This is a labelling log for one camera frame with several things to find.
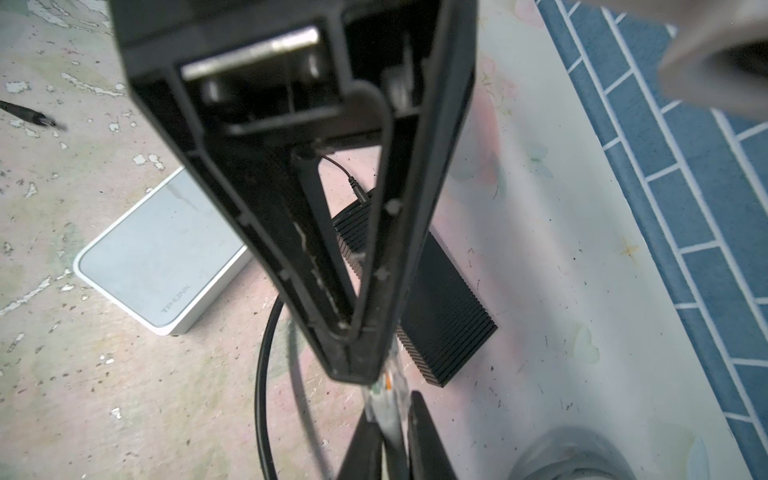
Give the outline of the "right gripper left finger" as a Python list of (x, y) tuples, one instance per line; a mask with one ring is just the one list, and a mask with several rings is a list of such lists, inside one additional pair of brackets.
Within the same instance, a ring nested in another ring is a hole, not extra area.
[(362, 413), (336, 479), (381, 480), (382, 454), (382, 432)]

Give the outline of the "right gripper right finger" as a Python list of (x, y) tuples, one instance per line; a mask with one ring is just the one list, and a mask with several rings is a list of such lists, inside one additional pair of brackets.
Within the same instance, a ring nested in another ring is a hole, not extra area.
[(407, 434), (410, 479), (457, 479), (423, 395), (418, 391), (410, 395)]

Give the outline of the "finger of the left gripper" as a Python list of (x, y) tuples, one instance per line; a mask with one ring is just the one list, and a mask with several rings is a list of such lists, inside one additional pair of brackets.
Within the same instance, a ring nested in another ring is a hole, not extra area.
[(406, 9), (369, 209), (347, 380), (374, 383), (405, 308), (475, 77), (478, 4), (417, 1)]

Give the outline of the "black ribbed box device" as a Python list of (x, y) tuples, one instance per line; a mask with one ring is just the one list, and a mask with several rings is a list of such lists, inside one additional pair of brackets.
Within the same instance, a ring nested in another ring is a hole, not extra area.
[(424, 380), (446, 386), (496, 330), (491, 315), (429, 233), (396, 331)]

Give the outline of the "black adapter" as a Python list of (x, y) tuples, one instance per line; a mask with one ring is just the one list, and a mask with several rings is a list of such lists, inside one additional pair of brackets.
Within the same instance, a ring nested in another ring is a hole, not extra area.
[(41, 112), (35, 111), (27, 107), (23, 107), (20, 105), (16, 105), (16, 104), (1, 100), (0, 108), (3, 111), (18, 118), (19, 120), (22, 120), (27, 123), (31, 123), (31, 124), (42, 126), (42, 127), (48, 127), (48, 128), (59, 127), (59, 125), (53, 118), (48, 117)]

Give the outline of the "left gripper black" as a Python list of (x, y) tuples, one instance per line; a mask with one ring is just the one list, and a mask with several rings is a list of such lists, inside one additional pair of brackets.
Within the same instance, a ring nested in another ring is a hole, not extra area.
[(290, 148), (446, 149), (443, 1), (113, 1), (132, 100), (251, 249), (325, 372), (357, 384), (355, 292)]

